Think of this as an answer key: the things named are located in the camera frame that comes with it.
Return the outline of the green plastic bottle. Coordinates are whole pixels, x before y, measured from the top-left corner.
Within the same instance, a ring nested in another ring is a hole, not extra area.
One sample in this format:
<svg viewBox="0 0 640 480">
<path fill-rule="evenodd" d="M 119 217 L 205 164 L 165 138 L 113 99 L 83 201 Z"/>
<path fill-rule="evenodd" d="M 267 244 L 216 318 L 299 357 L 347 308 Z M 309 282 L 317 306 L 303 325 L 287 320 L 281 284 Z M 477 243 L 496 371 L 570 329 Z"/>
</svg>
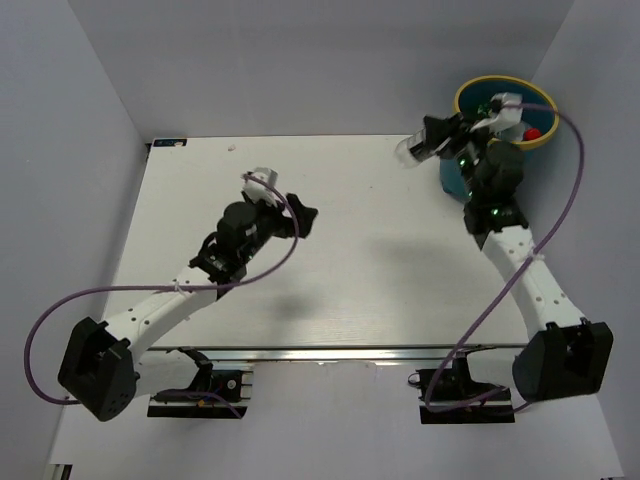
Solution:
<svg viewBox="0 0 640 480">
<path fill-rule="evenodd" d="M 480 119 L 490 118 L 493 114 L 493 109 L 490 102 L 480 104 L 476 109 L 476 115 Z"/>
</svg>

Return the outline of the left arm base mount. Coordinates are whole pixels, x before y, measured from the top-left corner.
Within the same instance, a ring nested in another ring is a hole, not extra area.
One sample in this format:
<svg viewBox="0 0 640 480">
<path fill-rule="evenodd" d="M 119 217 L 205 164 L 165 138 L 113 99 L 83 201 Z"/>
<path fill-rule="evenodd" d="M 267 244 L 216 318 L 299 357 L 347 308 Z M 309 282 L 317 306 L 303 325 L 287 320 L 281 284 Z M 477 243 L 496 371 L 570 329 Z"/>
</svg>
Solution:
<svg viewBox="0 0 640 480">
<path fill-rule="evenodd" d="M 215 361 L 193 347 L 148 351 L 140 363 L 150 385 L 149 418 L 242 419 L 252 396 L 253 368 Z"/>
</svg>

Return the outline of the red label water bottle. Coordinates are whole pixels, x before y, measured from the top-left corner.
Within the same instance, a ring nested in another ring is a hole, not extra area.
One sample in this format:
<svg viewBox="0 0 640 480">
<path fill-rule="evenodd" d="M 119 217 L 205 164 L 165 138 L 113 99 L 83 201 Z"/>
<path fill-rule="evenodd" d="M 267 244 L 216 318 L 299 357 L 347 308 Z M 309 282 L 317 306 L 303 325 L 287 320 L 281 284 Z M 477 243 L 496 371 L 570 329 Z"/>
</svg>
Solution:
<svg viewBox="0 0 640 480">
<path fill-rule="evenodd" d="M 537 140 L 542 136 L 539 129 L 527 123 L 519 123 L 501 132 L 501 138 L 512 143 L 521 143 Z"/>
</svg>

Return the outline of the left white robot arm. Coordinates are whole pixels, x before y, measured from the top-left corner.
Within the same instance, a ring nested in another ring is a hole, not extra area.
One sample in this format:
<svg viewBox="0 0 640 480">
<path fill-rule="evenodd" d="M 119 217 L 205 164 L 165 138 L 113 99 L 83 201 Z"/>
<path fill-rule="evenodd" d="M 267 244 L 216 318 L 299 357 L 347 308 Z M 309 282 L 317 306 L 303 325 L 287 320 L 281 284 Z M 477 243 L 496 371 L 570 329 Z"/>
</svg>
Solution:
<svg viewBox="0 0 640 480">
<path fill-rule="evenodd" d="M 98 420 L 109 421 L 143 395 L 168 402 L 230 403 L 227 381 L 194 347 L 155 351 L 162 336 L 236 287 L 272 238 L 307 237 L 318 215 L 294 194 L 273 205 L 243 198 L 228 205 L 214 232 L 167 291 L 155 289 L 126 311 L 72 330 L 59 383 Z"/>
</svg>

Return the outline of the clear bottle with black label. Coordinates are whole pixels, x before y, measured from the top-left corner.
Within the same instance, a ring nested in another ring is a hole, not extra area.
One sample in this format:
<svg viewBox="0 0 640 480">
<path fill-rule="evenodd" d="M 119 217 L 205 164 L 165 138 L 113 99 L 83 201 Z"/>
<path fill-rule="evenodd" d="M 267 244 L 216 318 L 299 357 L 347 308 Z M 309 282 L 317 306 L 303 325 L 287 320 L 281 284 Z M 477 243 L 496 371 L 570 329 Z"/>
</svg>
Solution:
<svg viewBox="0 0 640 480">
<path fill-rule="evenodd" d="M 434 146 L 428 142 L 425 128 L 401 140 L 394 150 L 394 158 L 404 168 L 417 167 L 435 157 Z"/>
</svg>

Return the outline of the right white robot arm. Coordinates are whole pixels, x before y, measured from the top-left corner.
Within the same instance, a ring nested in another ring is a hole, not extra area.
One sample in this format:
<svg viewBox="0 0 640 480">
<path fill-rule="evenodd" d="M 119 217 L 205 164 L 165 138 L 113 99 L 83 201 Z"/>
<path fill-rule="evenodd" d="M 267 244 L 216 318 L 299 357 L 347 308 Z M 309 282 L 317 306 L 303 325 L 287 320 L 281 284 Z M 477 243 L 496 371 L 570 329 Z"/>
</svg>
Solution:
<svg viewBox="0 0 640 480">
<path fill-rule="evenodd" d="M 565 295 L 541 255 L 547 238 L 535 242 L 516 200 L 524 177 L 524 153 L 513 143 L 492 141 L 491 129 L 512 126 L 504 114 L 479 121 L 462 114 L 426 116 L 411 152 L 419 160 L 453 161 L 465 182 L 464 222 L 480 251 L 505 281 L 497 297 L 480 314 L 435 371 L 424 393 L 430 402 L 447 366 L 461 396 L 433 413 L 475 407 L 516 389 L 528 404 L 597 393 L 604 380 L 613 333 L 593 323 Z M 512 296 L 526 326 L 528 342 L 517 353 L 491 356 L 486 350 L 464 351 L 472 333 L 506 296 Z"/>
</svg>

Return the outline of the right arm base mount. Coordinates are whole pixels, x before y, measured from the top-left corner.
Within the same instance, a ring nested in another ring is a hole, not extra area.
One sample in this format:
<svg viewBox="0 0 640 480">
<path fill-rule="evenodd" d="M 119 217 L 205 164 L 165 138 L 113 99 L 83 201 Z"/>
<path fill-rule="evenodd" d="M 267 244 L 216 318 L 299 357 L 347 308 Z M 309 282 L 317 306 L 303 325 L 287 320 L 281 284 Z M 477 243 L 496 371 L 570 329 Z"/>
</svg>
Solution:
<svg viewBox="0 0 640 480">
<path fill-rule="evenodd" d="M 488 399 L 461 409 L 433 413 L 427 409 L 425 398 L 427 387 L 436 369 L 419 369 L 410 374 L 407 383 L 419 391 L 419 412 L 422 425 L 472 425 L 508 424 L 515 422 L 515 414 L 509 391 L 502 391 Z M 454 403 L 469 400 L 495 389 L 489 383 L 478 383 L 471 378 L 468 362 L 463 354 L 445 368 L 438 379 L 430 403 L 434 407 L 449 407 Z"/>
</svg>

